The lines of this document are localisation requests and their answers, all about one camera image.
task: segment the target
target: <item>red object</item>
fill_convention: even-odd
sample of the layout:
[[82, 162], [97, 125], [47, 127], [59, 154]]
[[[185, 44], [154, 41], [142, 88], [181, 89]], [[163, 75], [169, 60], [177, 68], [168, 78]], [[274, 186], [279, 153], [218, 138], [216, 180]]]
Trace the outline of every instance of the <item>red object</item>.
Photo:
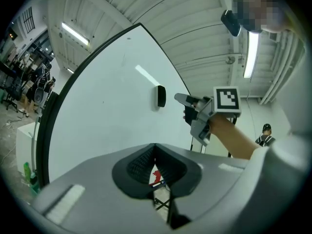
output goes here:
[[153, 175], [156, 176], [154, 183], [160, 182], [161, 174], [159, 170], [156, 170], [155, 172], [153, 172]]

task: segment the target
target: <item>whiteboard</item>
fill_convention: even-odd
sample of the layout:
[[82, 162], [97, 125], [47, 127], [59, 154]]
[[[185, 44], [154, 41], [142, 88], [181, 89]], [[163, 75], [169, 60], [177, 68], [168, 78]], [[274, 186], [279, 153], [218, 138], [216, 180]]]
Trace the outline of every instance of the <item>whiteboard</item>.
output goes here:
[[[85, 160], [137, 145], [165, 143], [190, 149], [184, 106], [174, 99], [176, 93], [189, 94], [188, 90], [145, 28], [134, 26], [95, 52], [60, 94], [66, 97], [51, 135], [50, 182]], [[155, 106], [158, 83], [166, 89], [164, 108]]]

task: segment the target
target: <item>forearm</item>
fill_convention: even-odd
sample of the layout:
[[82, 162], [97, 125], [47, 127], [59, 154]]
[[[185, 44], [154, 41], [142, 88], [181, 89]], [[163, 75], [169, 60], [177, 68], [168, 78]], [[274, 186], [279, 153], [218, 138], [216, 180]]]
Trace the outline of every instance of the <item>forearm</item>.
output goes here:
[[254, 150], [260, 147], [226, 118], [221, 118], [216, 124], [214, 123], [213, 134], [235, 158], [250, 159]]

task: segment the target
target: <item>white ceiling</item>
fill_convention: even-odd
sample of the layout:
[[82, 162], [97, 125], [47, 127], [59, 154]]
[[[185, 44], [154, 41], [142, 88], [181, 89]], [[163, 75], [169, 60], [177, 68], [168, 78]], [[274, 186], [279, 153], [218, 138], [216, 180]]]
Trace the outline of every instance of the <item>white ceiling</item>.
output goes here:
[[[48, 28], [58, 64], [75, 70], [110, 37], [141, 22], [167, 53], [191, 94], [211, 95], [214, 86], [237, 85], [243, 96], [262, 97], [275, 75], [270, 66], [276, 43], [268, 33], [261, 35], [253, 77], [244, 79], [247, 34], [233, 38], [220, 20], [230, 6], [231, 0], [49, 0]], [[89, 46], [66, 35], [62, 21], [86, 36]], [[234, 64], [226, 64], [228, 56], [235, 57]]]

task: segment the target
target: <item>black shirt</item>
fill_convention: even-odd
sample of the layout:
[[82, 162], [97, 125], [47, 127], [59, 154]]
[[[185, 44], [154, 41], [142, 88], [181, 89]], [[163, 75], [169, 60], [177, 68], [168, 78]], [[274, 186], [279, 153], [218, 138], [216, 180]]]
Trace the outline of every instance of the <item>black shirt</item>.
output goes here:
[[258, 139], [256, 139], [256, 143], [260, 146], [270, 146], [275, 139], [270, 135], [262, 135]]

